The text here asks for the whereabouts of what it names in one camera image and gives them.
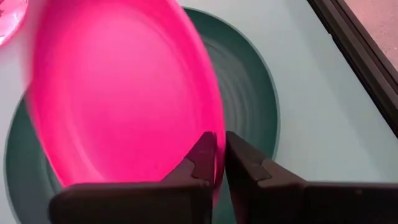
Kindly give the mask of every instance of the black frame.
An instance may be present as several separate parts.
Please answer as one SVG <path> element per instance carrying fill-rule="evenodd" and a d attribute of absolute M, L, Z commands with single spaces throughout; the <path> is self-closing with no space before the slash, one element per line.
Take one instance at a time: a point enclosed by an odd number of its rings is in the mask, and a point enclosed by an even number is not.
<path fill-rule="evenodd" d="M 398 71 L 344 0 L 307 0 L 398 137 Z"/>

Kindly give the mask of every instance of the white table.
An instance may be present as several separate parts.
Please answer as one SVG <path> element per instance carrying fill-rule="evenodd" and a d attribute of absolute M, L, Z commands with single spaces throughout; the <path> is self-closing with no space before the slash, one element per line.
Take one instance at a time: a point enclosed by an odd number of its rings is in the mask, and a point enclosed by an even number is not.
<path fill-rule="evenodd" d="M 0 165 L 24 92 L 32 38 L 45 0 L 0 47 Z M 398 182 L 398 140 L 306 0 L 179 0 L 239 29 L 275 81 L 280 138 L 275 160 L 307 180 Z M 15 223 L 0 172 L 0 223 Z"/>

